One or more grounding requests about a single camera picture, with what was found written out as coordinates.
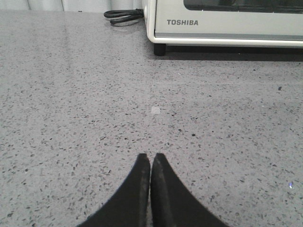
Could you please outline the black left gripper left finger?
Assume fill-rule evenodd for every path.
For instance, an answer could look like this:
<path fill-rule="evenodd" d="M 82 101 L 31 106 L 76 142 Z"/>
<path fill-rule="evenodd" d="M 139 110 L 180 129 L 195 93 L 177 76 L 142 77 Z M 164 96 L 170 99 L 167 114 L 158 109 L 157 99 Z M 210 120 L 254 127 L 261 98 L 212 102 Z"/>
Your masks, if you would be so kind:
<path fill-rule="evenodd" d="M 150 187 L 150 162 L 137 156 L 133 168 L 114 195 L 80 227 L 145 227 Z"/>

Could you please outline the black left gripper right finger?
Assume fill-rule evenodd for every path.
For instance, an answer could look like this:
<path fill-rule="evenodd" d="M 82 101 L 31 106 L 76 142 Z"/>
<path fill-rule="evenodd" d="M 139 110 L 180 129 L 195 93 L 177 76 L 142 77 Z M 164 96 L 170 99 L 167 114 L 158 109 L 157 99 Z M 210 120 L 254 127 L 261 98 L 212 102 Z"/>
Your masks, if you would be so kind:
<path fill-rule="evenodd" d="M 151 209 L 155 227 L 227 226 L 190 193 L 162 153 L 152 165 Z"/>

